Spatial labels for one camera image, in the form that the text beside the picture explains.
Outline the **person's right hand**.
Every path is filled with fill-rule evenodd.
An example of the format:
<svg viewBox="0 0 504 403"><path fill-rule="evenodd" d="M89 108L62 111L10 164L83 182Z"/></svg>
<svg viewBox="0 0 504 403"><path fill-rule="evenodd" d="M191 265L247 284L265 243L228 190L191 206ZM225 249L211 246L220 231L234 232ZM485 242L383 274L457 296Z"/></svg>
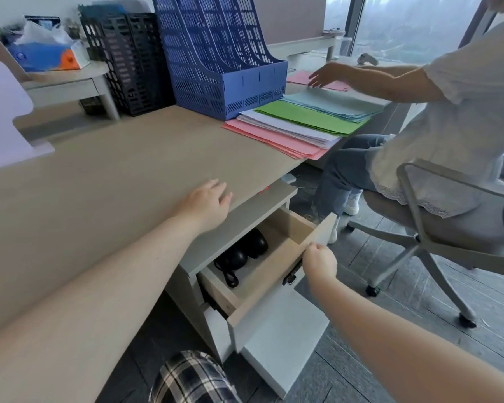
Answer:
<svg viewBox="0 0 504 403"><path fill-rule="evenodd" d="M336 279L337 260L328 247L327 256L324 258L303 258L302 256L302 267L311 285Z"/></svg>

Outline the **person's left hand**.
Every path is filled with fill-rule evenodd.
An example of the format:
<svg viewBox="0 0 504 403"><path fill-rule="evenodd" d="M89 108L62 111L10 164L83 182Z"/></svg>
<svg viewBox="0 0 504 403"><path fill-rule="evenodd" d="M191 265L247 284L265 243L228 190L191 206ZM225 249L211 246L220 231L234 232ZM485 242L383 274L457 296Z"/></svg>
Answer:
<svg viewBox="0 0 504 403"><path fill-rule="evenodd" d="M230 208L209 207L204 204L200 197L200 188L204 184L182 199L176 209L176 216L185 221L185 224L196 235L214 230L220 226L227 219Z"/></svg>

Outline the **wooden drawer with white front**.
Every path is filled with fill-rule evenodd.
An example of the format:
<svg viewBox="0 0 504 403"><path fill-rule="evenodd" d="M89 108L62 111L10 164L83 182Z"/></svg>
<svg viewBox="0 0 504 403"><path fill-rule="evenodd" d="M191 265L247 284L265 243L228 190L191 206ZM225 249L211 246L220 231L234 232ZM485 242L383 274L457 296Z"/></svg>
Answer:
<svg viewBox="0 0 504 403"><path fill-rule="evenodd" d="M269 249L265 255L250 259L236 271L239 281L237 287L229 287L214 263L198 273L199 282L226 313L228 326L233 331L256 309L269 291L282 284L311 242L327 243L335 222L335 214L314 224L287 207L281 207L257 226L266 238Z"/></svg>

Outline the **black headphones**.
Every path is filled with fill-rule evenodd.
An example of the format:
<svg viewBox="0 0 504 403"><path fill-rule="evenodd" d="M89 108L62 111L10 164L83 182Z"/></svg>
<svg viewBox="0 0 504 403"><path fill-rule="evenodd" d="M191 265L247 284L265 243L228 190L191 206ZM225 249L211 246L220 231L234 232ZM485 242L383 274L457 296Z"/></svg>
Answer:
<svg viewBox="0 0 504 403"><path fill-rule="evenodd" d="M259 229L254 228L215 258L213 264L222 272L228 287L234 289L239 285L235 271L243 268L249 259L257 259L268 250L269 244L265 236Z"/></svg>

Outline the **stack of white paper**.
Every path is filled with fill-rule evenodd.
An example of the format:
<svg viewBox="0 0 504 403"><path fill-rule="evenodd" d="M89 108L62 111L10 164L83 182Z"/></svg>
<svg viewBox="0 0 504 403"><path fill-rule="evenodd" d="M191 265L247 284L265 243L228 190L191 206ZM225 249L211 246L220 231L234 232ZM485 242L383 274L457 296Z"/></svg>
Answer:
<svg viewBox="0 0 504 403"><path fill-rule="evenodd" d="M330 149L337 142L345 138L345 135L334 135L319 131L307 126L302 126L287 120L262 114L254 110L245 111L236 118L263 129L268 129L279 134L291 136L294 139L307 142L322 149Z"/></svg>

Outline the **stack of green paper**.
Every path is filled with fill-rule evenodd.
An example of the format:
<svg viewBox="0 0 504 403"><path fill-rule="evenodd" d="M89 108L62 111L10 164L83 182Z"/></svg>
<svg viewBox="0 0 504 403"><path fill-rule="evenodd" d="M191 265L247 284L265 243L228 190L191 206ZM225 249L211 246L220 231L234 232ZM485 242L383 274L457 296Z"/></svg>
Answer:
<svg viewBox="0 0 504 403"><path fill-rule="evenodd" d="M370 117L358 122L348 121L283 100L270 102L253 111L332 135L350 135L370 121Z"/></svg>

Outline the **blue perforated file rack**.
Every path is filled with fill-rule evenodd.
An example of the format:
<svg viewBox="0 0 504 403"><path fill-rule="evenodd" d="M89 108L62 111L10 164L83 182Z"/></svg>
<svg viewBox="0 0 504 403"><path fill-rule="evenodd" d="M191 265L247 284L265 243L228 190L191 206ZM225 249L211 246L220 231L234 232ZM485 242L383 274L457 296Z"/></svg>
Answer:
<svg viewBox="0 0 504 403"><path fill-rule="evenodd" d="M152 1L177 106L227 121L283 96L254 0Z"/></svg>

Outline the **pink paper folder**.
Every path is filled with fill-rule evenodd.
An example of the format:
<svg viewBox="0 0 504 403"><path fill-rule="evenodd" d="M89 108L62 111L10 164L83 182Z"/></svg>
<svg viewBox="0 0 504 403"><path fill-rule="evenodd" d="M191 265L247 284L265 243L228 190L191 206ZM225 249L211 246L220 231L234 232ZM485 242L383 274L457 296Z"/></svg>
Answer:
<svg viewBox="0 0 504 403"><path fill-rule="evenodd" d="M312 72L305 70L294 71L288 74L286 82L299 85L308 85L310 82L309 76L311 74ZM323 88L342 92L347 92L351 89L346 83L342 81L333 81L324 86Z"/></svg>

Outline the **grey office chair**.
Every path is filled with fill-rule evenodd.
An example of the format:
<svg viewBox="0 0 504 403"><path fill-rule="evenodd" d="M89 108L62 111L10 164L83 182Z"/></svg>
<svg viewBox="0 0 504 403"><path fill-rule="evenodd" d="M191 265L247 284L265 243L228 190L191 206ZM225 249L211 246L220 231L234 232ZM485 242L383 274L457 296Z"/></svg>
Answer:
<svg viewBox="0 0 504 403"><path fill-rule="evenodd" d="M504 159L493 167L493 179L478 181L469 175L422 159L400 165L396 174L408 205L401 205L379 193L364 191L363 198L374 212L403 226L409 234L395 234L374 229L349 220L345 231L360 230L385 242L400 245L403 251L384 271L368 280L365 292L376 297L379 285L411 258L417 257L436 284L459 309L458 322L464 328L476 328L477 317L470 306L452 287L434 256L444 257L468 270L481 269L504 276L504 182L499 179ZM462 215L446 219L432 215L417 205L417 197L410 183L409 168L423 170L441 179L464 185L483 193L482 203Z"/></svg>

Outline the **black perforated file rack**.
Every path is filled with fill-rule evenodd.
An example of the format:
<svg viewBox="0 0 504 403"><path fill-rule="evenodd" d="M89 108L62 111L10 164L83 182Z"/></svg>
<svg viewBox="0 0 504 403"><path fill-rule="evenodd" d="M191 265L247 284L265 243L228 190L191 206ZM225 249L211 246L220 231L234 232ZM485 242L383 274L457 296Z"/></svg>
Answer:
<svg viewBox="0 0 504 403"><path fill-rule="evenodd" d="M176 104L154 13L87 12L81 25L96 60L105 62L118 111L139 116Z"/></svg>

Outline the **white desk shelf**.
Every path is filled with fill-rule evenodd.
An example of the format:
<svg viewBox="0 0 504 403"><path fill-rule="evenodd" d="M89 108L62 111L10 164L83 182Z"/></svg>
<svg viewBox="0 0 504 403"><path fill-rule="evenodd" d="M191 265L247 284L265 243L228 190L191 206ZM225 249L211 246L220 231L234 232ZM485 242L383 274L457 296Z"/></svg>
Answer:
<svg viewBox="0 0 504 403"><path fill-rule="evenodd" d="M294 55L326 49L326 61L330 61L333 60L335 55L336 42L342 40L344 35L345 31L340 28L333 28L324 31L320 37L268 44L267 49L272 56L280 60L286 60Z"/></svg>

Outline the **person's plaid trouser leg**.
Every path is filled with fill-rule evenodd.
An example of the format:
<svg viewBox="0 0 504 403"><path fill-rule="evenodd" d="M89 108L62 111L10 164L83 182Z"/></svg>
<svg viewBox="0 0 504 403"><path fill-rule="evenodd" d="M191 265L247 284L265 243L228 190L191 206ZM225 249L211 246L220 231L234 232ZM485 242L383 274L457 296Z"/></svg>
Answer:
<svg viewBox="0 0 504 403"><path fill-rule="evenodd" d="M148 403L242 403L223 368L210 355L177 353L160 368Z"/></svg>

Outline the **grey partition panel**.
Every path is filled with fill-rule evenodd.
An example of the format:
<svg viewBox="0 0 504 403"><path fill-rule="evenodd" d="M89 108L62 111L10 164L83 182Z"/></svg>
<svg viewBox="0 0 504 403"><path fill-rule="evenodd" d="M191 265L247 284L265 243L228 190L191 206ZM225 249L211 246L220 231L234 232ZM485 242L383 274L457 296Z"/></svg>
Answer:
<svg viewBox="0 0 504 403"><path fill-rule="evenodd" d="M253 0L267 45L323 35L327 0Z"/></svg>

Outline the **blue and orange tissue pack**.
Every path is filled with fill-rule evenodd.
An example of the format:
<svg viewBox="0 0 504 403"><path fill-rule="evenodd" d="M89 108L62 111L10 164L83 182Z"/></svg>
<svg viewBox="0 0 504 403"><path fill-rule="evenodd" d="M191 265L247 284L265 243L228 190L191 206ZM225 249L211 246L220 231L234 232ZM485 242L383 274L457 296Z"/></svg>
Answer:
<svg viewBox="0 0 504 403"><path fill-rule="evenodd" d="M6 49L26 72L81 70L90 64L85 46L62 25L41 26L27 20L19 38Z"/></svg>

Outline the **white desk divider panel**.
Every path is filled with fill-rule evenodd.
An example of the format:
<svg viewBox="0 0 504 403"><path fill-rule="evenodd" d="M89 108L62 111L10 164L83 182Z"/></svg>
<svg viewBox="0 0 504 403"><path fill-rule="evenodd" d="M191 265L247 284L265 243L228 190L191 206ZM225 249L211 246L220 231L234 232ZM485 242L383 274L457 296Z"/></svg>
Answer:
<svg viewBox="0 0 504 403"><path fill-rule="evenodd" d="M0 62L0 168L55 151L45 140L28 142L15 127L15 118L28 115L34 105L7 66Z"/></svg>

